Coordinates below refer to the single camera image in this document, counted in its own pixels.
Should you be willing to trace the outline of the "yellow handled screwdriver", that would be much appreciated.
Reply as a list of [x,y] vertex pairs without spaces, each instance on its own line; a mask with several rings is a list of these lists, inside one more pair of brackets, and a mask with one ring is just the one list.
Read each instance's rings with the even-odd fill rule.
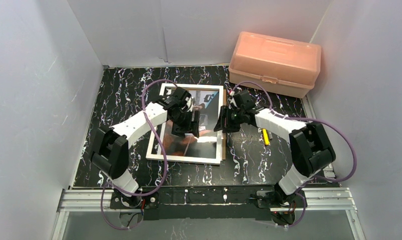
[[266,129],[262,129],[262,137],[263,137],[263,142],[265,146],[269,146],[270,145],[270,136],[269,133]]

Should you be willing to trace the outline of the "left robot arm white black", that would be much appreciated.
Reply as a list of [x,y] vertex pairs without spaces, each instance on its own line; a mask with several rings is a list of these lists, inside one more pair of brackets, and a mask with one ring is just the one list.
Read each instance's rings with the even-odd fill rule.
[[160,95],[129,119],[112,127],[97,129],[90,161],[111,181],[113,188],[126,197],[146,197],[158,191],[142,193],[128,170],[130,146],[148,132],[157,135],[156,126],[171,121],[171,133],[184,137],[199,137],[200,113],[193,109],[189,91],[177,87],[168,95]]

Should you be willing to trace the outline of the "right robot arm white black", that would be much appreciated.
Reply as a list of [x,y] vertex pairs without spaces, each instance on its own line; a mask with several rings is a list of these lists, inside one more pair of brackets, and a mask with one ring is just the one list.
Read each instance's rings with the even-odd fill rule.
[[214,131],[238,132],[242,124],[266,129],[289,143],[292,166],[274,186],[281,197],[293,195],[301,186],[336,159],[336,154],[321,123],[291,120],[256,103],[248,91],[236,93],[220,108]]

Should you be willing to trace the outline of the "white wooden photo frame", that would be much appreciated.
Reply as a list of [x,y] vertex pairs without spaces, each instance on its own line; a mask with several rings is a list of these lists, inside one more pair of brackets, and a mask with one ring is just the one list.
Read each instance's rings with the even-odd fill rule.
[[158,103],[169,109],[165,123],[150,134],[146,158],[191,164],[218,165],[224,136],[215,130],[225,92],[220,85],[164,83]]

